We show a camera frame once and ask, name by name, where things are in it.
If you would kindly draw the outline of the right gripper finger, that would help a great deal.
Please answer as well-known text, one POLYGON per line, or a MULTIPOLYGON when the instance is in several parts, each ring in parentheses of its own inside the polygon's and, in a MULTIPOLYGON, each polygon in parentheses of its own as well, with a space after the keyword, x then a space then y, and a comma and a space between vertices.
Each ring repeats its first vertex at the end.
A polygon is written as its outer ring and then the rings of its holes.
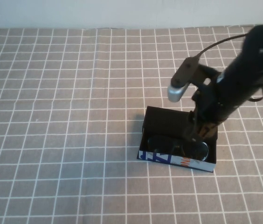
POLYGON ((198 123, 198 137, 200 140, 211 138, 217 131, 217 124, 211 122, 198 123))
POLYGON ((189 142, 201 142, 198 135, 198 114, 197 111, 190 111, 186 118, 183 137, 189 142))

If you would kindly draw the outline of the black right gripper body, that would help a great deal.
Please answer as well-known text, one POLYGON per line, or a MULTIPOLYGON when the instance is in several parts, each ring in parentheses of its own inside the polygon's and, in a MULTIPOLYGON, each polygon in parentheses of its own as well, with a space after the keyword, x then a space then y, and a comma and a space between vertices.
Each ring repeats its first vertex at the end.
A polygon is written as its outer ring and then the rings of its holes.
POLYGON ((199 64, 194 72, 193 82, 198 87, 192 96, 195 109, 190 119, 197 126, 218 126, 219 98, 218 85, 222 82, 222 72, 206 65, 199 64))

